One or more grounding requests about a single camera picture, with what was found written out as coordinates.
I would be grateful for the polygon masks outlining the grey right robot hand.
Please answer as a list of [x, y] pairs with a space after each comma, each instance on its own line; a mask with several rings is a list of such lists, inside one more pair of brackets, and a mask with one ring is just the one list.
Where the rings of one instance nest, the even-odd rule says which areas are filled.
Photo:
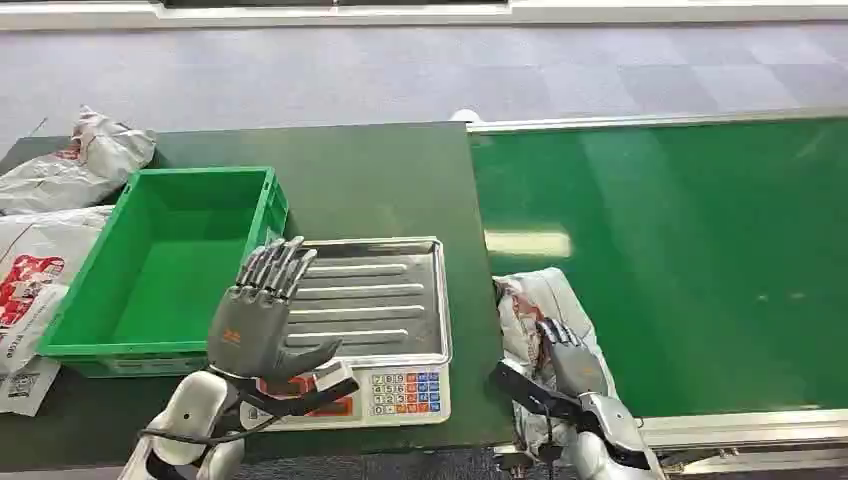
[[572, 397], [585, 393], [609, 394], [599, 359], [576, 333], [549, 317], [539, 321], [537, 328], [559, 392]]

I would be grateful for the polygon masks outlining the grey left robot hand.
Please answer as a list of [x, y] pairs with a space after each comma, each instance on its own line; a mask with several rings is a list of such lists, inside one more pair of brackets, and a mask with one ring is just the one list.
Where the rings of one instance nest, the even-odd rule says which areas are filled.
[[222, 295], [207, 338], [211, 368], [238, 379], [287, 381], [331, 361], [342, 345], [326, 341], [300, 353], [285, 349], [291, 304], [318, 251], [305, 238], [257, 247]]

